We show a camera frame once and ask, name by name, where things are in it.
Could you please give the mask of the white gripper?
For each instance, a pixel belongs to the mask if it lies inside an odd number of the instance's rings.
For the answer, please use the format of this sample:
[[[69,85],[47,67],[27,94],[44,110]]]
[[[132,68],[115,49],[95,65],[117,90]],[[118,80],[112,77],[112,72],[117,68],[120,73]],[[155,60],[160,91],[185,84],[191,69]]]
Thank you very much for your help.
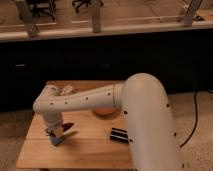
[[[63,127],[61,124],[49,125],[46,128],[46,133],[52,137],[61,137],[63,135]]]

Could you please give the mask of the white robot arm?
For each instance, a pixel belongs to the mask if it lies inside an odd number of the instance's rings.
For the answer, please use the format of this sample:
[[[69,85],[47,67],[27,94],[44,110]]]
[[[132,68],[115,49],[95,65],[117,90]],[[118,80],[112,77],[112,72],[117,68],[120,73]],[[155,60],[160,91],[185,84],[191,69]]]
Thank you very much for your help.
[[[33,104],[49,130],[60,127],[62,114],[97,108],[122,110],[137,171],[183,171],[184,162],[168,96],[153,75],[137,73],[122,83],[61,96],[47,85]]]

